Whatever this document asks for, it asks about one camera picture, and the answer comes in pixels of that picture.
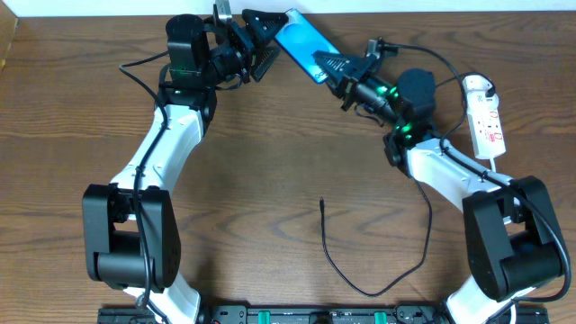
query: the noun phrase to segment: white cable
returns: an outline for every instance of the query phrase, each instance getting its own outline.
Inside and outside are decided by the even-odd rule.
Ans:
[[[516,324],[516,304],[510,307],[510,324]]]
[[[492,172],[496,172],[496,161],[494,161],[494,157],[490,159],[490,167],[492,168]]]

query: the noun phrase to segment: wooden table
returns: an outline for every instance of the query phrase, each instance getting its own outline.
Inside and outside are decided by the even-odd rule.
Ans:
[[[103,304],[132,304],[86,274],[81,198],[107,184],[135,152],[152,100],[117,69],[166,49],[168,17],[21,19],[0,74],[0,322],[94,322]],[[418,44],[461,72],[498,85],[508,153],[501,172],[542,179],[576,253],[576,13],[313,15],[343,52],[370,38]],[[134,72],[150,85],[160,67]],[[385,63],[449,71],[402,52]],[[436,120],[460,114],[454,84],[438,90]],[[389,126],[342,112],[282,54],[260,84],[218,93],[215,120],[184,166],[173,204],[180,270],[211,299],[253,305],[384,305],[440,301],[469,276],[462,214],[431,188],[434,224],[424,266],[384,296],[367,299],[334,272],[320,244],[318,201],[327,203],[328,246],[350,279],[377,291],[421,258],[427,207],[388,165]],[[472,154],[466,127],[452,138]],[[554,293],[561,280],[540,294]],[[576,293],[546,305],[573,323]]]

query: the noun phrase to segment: black cable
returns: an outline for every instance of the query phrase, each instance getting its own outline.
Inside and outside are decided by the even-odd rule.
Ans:
[[[155,304],[154,302],[150,301],[148,303],[148,306],[150,307],[150,309],[152,310],[152,312],[156,313],[161,319],[162,319],[162,323],[164,324],[171,324],[170,323],[170,319],[168,319],[168,316],[166,316],[165,313],[162,312],[162,310],[160,310]]]
[[[164,134],[164,132],[167,129],[168,117],[167,117],[167,113],[166,113],[166,109],[164,107],[164,104],[162,103],[160,98],[158,98],[158,96],[152,91],[152,89],[150,89],[145,83],[140,81],[140,79],[135,77],[132,73],[128,72],[125,68],[134,67],[134,66],[137,66],[140,64],[144,64],[144,63],[150,62],[152,60],[162,58],[162,57],[166,56],[167,54],[168,54],[168,51],[165,51],[164,53],[160,53],[160,54],[153,56],[151,58],[146,58],[146,59],[143,59],[141,61],[123,64],[123,65],[118,66],[118,68],[120,69],[120,71],[124,75],[126,75],[129,78],[131,78],[132,80],[136,81],[136,83],[138,83],[140,86],[142,86],[144,88],[144,90],[146,90],[152,96],[152,98],[154,98],[154,101],[156,102],[158,109],[160,109],[160,111],[162,112],[162,119],[163,119],[162,124],[160,126],[160,131],[158,132],[158,134],[156,135],[156,137],[152,141],[152,144],[150,144],[149,148],[146,150],[146,153],[144,153],[144,156],[142,157],[142,160],[140,161],[139,165],[136,166],[136,175],[134,176],[134,189],[132,191],[132,200],[134,203],[134,216],[136,217],[136,223],[138,225],[138,232],[140,234],[140,244],[141,244],[142,251],[144,254],[144,271],[145,271],[145,276],[146,276],[145,283],[144,283],[144,293],[139,298],[136,299],[136,306],[141,310],[146,309],[146,307],[149,304],[150,291],[152,288],[152,271],[150,269],[150,254],[149,254],[149,249],[148,249],[148,242],[146,241],[146,232],[144,230],[144,223],[142,221],[142,215],[141,215],[141,210],[140,210],[140,179],[142,178],[142,172],[143,172],[144,168],[146,167],[146,162],[148,162],[148,159],[149,159],[150,155],[152,154],[152,151],[154,151],[154,147],[158,144],[158,142],[160,141],[160,138],[162,137],[162,134]]]
[[[371,121],[375,121],[378,126],[380,127],[384,127],[384,121],[380,121],[378,118],[373,117],[373,116],[369,116],[369,115],[362,115],[359,111],[358,111],[358,104],[354,106],[354,113],[356,114],[356,116],[358,117],[364,117],[367,118]]]
[[[214,89],[217,91],[228,91],[228,90],[236,90],[238,88],[240,88],[240,86],[242,86],[242,76],[240,74],[236,74],[235,77],[238,77],[238,82],[234,85],[228,86],[228,87],[221,87],[221,86],[215,86]]]
[[[426,204],[428,206],[428,227],[427,227],[426,239],[424,242],[424,251],[422,253],[422,259],[420,260],[420,262],[418,262],[417,265],[412,267],[410,270],[408,270],[404,274],[401,274],[398,278],[394,279],[394,281],[392,281],[390,284],[388,284],[384,289],[382,289],[379,292],[375,292],[375,293],[368,293],[368,292],[365,292],[362,289],[356,287],[353,283],[350,282],[350,280],[348,280],[348,278],[346,278],[346,276],[344,274],[342,274],[342,272],[340,271],[340,269],[338,269],[338,267],[336,266],[334,261],[332,261],[332,258],[330,257],[330,253],[328,252],[328,248],[326,247],[326,229],[325,229],[325,224],[324,224],[324,222],[325,222],[324,221],[324,198],[320,197],[320,213],[321,213],[320,226],[321,226],[321,230],[322,230],[322,247],[324,248],[324,254],[326,255],[326,259],[328,260],[330,265],[334,268],[334,270],[336,270],[336,273],[339,274],[340,277],[350,287],[352,287],[352,289],[354,289],[357,293],[362,294],[363,296],[378,297],[378,296],[388,292],[395,284],[399,283],[402,279],[404,279],[405,277],[407,277],[411,273],[418,270],[424,264],[424,261],[426,260],[426,255],[428,253],[428,244],[430,243],[430,232],[432,230],[432,205],[430,204],[430,200],[426,196],[426,193],[424,193],[424,190],[422,190],[420,183],[416,180],[414,180],[414,183],[416,183],[418,190],[422,194],[422,197],[424,198],[424,201],[426,202]]]
[[[454,80],[456,80],[456,76],[452,76],[452,77],[450,77],[450,78],[448,78],[448,79],[440,82],[439,84],[436,85],[436,89],[438,89],[440,86],[443,86],[443,85],[445,85],[445,84],[448,84],[448,83],[450,83],[450,82],[452,82],[452,81],[454,81]]]
[[[570,288],[571,281],[572,281],[572,270],[571,270],[571,264],[570,264],[570,256],[568,255],[567,249],[565,248],[563,243],[560,241],[559,236],[555,233],[555,231],[553,230],[553,228],[550,225],[550,223],[548,222],[548,220],[546,220],[546,218],[544,218],[542,213],[528,199],[524,198],[524,196],[517,189],[512,188],[509,184],[503,184],[502,182],[498,181],[497,179],[494,179],[493,177],[489,176],[490,173],[488,173],[488,175],[485,175],[482,172],[476,170],[474,167],[467,165],[465,162],[461,161],[460,159],[455,157],[452,153],[450,153],[450,150],[448,148],[446,148],[444,145],[446,138],[450,134],[452,134],[454,131],[456,131],[466,120],[466,109],[468,107],[468,102],[466,99],[466,92],[464,90],[464,84],[462,82],[461,75],[458,73],[458,70],[456,70],[456,68],[448,60],[446,60],[445,58],[443,58],[442,56],[440,56],[439,54],[437,54],[436,52],[434,52],[431,49],[426,49],[426,48],[422,48],[419,46],[393,44],[393,43],[388,43],[387,45],[392,46],[392,47],[397,47],[399,49],[419,50],[419,51],[426,52],[426,53],[434,56],[435,58],[439,59],[441,62],[443,62],[452,71],[452,73],[454,74],[454,79],[458,81],[458,85],[460,86],[460,91],[462,93],[463,114],[460,118],[460,121],[451,130],[449,130],[447,133],[445,133],[440,138],[440,149],[442,150],[443,153],[445,153],[454,162],[458,163],[462,167],[467,168],[468,170],[470,170],[471,172],[473,172],[477,176],[483,177],[486,180],[492,182],[493,184],[500,186],[503,190],[507,191],[509,194],[511,194],[512,196],[517,198],[521,203],[523,203],[532,212],[532,214],[536,218],[538,218],[539,221],[541,221],[544,224],[544,226],[546,227],[546,230],[553,237],[554,244],[558,248],[558,252],[559,252],[560,258],[562,260],[562,267],[564,270],[564,284],[562,285],[561,290],[558,293],[556,293],[555,295],[549,296],[549,297],[517,297],[514,299],[514,301],[516,301],[516,302],[541,302],[541,303],[543,303],[543,302],[555,302],[555,301],[560,300],[568,292],[568,290]]]

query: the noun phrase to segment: white power strip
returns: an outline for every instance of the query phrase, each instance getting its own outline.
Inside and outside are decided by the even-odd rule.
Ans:
[[[474,155],[478,159],[489,159],[495,171],[494,158],[506,152],[498,114],[500,100],[497,94],[486,95],[493,85],[483,76],[467,76],[463,85],[468,99],[467,113]]]

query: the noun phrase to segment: blue phone case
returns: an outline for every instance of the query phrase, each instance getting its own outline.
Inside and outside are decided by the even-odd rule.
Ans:
[[[339,51],[298,10],[290,9],[286,14],[288,23],[276,34],[276,41],[314,82],[323,83],[327,76],[316,65],[312,54],[317,50],[331,53]]]

